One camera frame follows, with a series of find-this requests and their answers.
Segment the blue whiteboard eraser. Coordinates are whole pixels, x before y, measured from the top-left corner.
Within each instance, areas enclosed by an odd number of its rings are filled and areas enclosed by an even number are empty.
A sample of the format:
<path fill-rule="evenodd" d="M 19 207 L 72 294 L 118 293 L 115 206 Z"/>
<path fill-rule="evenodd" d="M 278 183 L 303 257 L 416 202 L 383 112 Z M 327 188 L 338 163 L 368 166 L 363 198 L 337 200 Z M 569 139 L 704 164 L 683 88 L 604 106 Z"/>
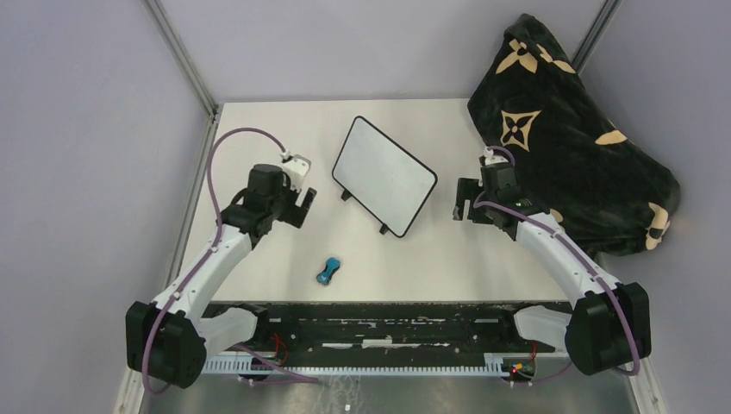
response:
<path fill-rule="evenodd" d="M 340 269 L 341 261 L 330 257 L 325 261 L 323 269 L 316 275 L 316 281 L 321 285 L 329 285 L 334 274 Z"/>

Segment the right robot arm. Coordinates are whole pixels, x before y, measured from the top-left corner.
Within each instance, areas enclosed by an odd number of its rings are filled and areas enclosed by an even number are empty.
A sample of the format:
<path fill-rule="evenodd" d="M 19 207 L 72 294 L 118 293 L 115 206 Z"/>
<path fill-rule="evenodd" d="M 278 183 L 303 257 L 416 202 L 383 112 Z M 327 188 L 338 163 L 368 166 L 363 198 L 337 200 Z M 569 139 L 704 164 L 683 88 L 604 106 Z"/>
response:
<path fill-rule="evenodd" d="M 531 341 L 567 352 L 585 375 L 607 370 L 640 373 L 652 351 L 649 296 L 603 270 L 559 226 L 539 199 L 524 191 L 508 161 L 482 165 L 480 178 L 460 178 L 453 219 L 491 224 L 527 249 L 565 294 L 571 309 L 531 305 L 502 323 L 498 340 L 509 351 Z"/>

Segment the small black-framed whiteboard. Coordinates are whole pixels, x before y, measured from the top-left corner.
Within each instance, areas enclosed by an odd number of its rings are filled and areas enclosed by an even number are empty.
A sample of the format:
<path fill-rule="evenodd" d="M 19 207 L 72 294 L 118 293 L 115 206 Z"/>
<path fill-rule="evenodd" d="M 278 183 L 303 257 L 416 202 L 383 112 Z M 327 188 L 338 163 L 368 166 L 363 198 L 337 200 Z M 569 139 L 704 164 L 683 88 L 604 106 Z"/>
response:
<path fill-rule="evenodd" d="M 341 199 L 356 200 L 381 224 L 406 236 L 438 183 L 438 175 L 363 116 L 349 127 L 331 176 Z"/>

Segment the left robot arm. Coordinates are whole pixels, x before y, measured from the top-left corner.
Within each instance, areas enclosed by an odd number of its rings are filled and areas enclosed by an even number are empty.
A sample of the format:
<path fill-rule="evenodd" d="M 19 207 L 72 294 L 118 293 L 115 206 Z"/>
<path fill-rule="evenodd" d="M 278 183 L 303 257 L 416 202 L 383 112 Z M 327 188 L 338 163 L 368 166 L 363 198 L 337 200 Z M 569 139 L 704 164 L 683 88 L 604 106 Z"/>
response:
<path fill-rule="evenodd" d="M 215 317 L 204 312 L 229 274 L 267 235 L 275 222 L 299 229 L 316 197 L 303 189 L 309 160 L 297 155 L 281 165 L 257 164 L 247 186 L 216 219 L 216 227 L 192 266 L 152 302 L 136 301 L 125 316 L 128 367 L 170 386 L 187 388 L 205 363 L 243 343 L 258 351 L 271 327 L 252 310 L 231 307 Z"/>

